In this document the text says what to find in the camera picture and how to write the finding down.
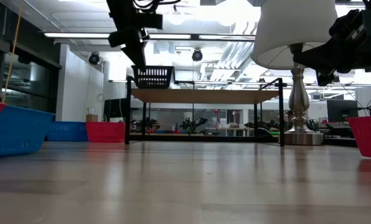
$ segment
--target wooden table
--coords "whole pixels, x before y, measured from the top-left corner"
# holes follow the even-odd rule
[[[145,137],[145,120],[147,103],[198,103],[198,104],[241,104],[254,105],[257,111],[257,104],[266,100],[271,100],[279,97],[279,113],[280,125],[284,126],[283,121],[283,82],[281,78],[277,78],[269,84],[262,84],[260,90],[191,90],[191,89],[139,89],[131,88],[131,81],[133,77],[127,77],[127,95],[126,101],[129,105],[126,115],[126,135],[125,143],[129,144],[130,135],[130,108],[131,95],[143,102],[143,127],[142,139]],[[278,82],[278,90],[263,90],[264,88],[274,85]],[[255,124],[257,128],[257,113],[255,113]]]

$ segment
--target shelf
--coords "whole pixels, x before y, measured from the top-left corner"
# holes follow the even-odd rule
[[[278,91],[132,89],[131,94],[145,103],[258,104]]]

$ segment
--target white lampshade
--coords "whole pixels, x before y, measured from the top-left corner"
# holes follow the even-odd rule
[[[326,43],[335,23],[335,0],[266,0],[252,59],[275,70],[294,67],[289,45],[304,43],[303,51]]]

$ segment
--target cardboard box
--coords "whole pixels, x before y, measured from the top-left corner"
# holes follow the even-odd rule
[[[86,122],[98,122],[98,115],[97,114],[86,115]]]

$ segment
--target camera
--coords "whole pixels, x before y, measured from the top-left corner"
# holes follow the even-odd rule
[[[194,53],[192,54],[192,60],[195,61],[195,62],[199,62],[202,60],[202,52],[200,51],[200,49],[195,49],[194,50]]]
[[[102,59],[98,52],[92,52],[92,55],[88,58],[88,62],[92,65],[99,65],[101,64]]]

